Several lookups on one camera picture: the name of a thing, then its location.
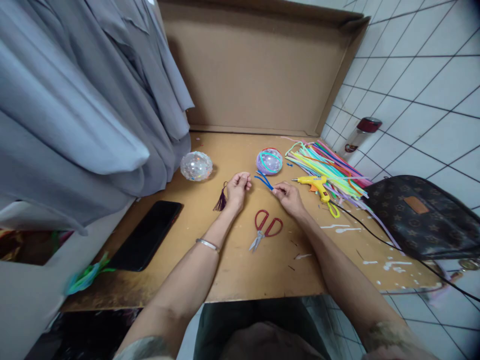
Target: dark pants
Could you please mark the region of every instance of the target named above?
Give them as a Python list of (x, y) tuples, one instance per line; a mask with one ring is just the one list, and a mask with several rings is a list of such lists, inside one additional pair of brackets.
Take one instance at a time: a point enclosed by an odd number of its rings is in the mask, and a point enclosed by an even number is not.
[(312, 317), (299, 298), (207, 303), (196, 334), (194, 360), (217, 360), (232, 334), (258, 322), (271, 322), (297, 334), (326, 360), (330, 357)]

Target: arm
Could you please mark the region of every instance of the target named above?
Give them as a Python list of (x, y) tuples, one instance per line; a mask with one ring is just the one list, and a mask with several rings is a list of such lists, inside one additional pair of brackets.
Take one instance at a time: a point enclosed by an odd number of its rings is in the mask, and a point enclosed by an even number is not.
[[(250, 174), (241, 172), (228, 182), (227, 205), (202, 239), (222, 248), (233, 221), (243, 208), (245, 192), (252, 186), (250, 181)], [(165, 341), (170, 355), (176, 358), (190, 320), (210, 291), (218, 263), (219, 254), (215, 250), (195, 243), (135, 320), (117, 353), (136, 340), (157, 336)]]
[(281, 182), (274, 186), (273, 194), (306, 232), (328, 292), (348, 317), (363, 343), (368, 331), (377, 323), (390, 321), (407, 326), (375, 286), (309, 215), (295, 186)]

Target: brown handbag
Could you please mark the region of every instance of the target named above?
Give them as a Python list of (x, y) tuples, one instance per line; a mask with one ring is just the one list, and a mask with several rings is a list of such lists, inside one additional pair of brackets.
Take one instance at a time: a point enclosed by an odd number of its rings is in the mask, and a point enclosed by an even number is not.
[(456, 197), (421, 177), (399, 175), (365, 188), (365, 203), (398, 245), (416, 259), (480, 255), (480, 217)]

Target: iridescent ball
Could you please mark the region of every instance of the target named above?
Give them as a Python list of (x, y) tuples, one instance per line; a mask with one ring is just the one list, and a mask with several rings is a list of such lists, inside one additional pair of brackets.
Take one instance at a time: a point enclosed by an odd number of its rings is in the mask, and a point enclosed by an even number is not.
[(282, 154), (273, 147), (263, 149), (256, 157), (256, 167), (265, 175), (278, 173), (282, 169), (282, 163)]
[(202, 181), (212, 173), (212, 160), (200, 151), (189, 152), (180, 161), (181, 174), (190, 181)]

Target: cardboard box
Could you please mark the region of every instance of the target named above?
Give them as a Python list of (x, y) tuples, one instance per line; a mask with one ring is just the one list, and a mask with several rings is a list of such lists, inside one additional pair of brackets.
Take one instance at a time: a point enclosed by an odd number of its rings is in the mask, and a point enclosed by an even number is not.
[(159, 7), (192, 130), (229, 133), (320, 134), (370, 19), (283, 0)]

